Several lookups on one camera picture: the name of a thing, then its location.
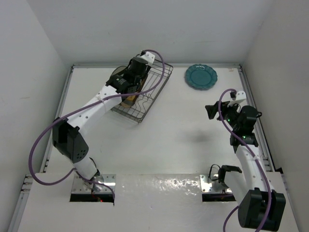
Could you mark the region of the tan bird plate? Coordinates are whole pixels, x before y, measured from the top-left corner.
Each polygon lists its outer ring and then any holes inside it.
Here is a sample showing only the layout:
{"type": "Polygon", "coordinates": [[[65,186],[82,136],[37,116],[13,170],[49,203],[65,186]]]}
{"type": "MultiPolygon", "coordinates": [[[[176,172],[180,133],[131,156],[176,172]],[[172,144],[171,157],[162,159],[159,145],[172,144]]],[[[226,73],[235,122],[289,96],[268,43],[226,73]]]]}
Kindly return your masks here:
{"type": "Polygon", "coordinates": [[[130,108],[135,104],[136,96],[128,96],[125,100],[121,102],[124,108],[130,108]]]}

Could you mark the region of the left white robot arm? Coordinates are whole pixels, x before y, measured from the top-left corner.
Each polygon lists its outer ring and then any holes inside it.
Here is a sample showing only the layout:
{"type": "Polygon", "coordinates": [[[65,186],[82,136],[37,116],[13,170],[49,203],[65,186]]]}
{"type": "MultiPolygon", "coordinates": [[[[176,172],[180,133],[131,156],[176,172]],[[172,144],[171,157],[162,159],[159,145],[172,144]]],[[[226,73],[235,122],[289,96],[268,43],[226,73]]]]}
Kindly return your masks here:
{"type": "Polygon", "coordinates": [[[125,69],[113,72],[106,84],[85,106],[97,105],[71,115],[53,126],[53,146],[73,164],[76,171],[85,179],[91,180],[98,175],[98,170],[91,161],[86,143],[86,134],[95,126],[103,115],[126,97],[115,97],[104,100],[112,95],[139,92],[147,78],[152,61],[143,57],[134,57],[125,69]]]}

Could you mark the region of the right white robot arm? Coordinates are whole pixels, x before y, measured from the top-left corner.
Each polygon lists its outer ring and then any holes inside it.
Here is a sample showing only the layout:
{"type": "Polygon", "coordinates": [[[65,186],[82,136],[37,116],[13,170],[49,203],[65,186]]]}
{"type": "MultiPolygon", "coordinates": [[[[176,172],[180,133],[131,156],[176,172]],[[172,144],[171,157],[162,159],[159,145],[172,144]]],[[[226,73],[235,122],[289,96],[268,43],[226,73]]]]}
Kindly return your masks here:
{"type": "Polygon", "coordinates": [[[231,126],[230,145],[241,166],[223,165],[219,169],[218,184],[232,190],[238,203],[238,220],[243,228],[278,231],[286,199],[276,192],[266,177],[266,170],[259,155],[256,136],[253,132],[257,119],[262,115],[254,107],[230,102],[216,102],[206,107],[209,119],[218,112],[219,121],[226,120],[231,126]]]}

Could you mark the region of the teal scalloped plate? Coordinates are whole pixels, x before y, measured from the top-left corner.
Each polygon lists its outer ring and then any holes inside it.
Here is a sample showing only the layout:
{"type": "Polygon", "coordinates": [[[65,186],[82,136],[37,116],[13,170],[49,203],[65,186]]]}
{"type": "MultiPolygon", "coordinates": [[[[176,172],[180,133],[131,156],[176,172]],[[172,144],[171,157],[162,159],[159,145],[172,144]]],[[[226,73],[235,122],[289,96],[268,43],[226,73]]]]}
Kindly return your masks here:
{"type": "Polygon", "coordinates": [[[218,81],[217,72],[205,64],[191,65],[185,72],[186,83],[196,90],[209,90],[218,81]]]}

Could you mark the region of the beige tree pattern plate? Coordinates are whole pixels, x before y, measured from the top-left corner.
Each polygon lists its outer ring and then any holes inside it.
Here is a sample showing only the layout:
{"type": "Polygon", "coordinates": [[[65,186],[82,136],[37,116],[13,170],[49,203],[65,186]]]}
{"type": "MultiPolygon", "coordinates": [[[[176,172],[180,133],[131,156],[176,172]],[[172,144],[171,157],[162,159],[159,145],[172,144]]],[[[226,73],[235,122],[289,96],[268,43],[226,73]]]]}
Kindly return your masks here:
{"type": "Polygon", "coordinates": [[[127,66],[119,66],[112,72],[111,76],[114,76],[114,75],[123,76],[126,70],[127,70],[127,66]]]}

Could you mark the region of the black square amber plate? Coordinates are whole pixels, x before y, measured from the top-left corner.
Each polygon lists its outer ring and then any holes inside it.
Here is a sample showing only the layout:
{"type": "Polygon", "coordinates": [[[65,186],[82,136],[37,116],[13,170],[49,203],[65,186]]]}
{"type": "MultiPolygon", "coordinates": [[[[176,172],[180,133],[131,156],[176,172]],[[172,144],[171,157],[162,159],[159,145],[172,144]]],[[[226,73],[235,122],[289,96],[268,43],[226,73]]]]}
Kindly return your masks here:
{"type": "MultiPolygon", "coordinates": [[[[149,71],[150,71],[150,68],[147,69],[144,78],[141,80],[140,87],[139,87],[139,89],[137,90],[137,92],[141,92],[141,91],[142,91],[143,86],[144,86],[144,84],[145,84],[145,82],[146,82],[146,80],[147,80],[149,71]]],[[[134,95],[134,96],[129,96],[129,97],[127,97],[127,99],[126,99],[126,100],[127,100],[127,105],[128,105],[129,107],[133,106],[133,105],[135,104],[137,98],[138,98],[138,95],[134,95]]]]}

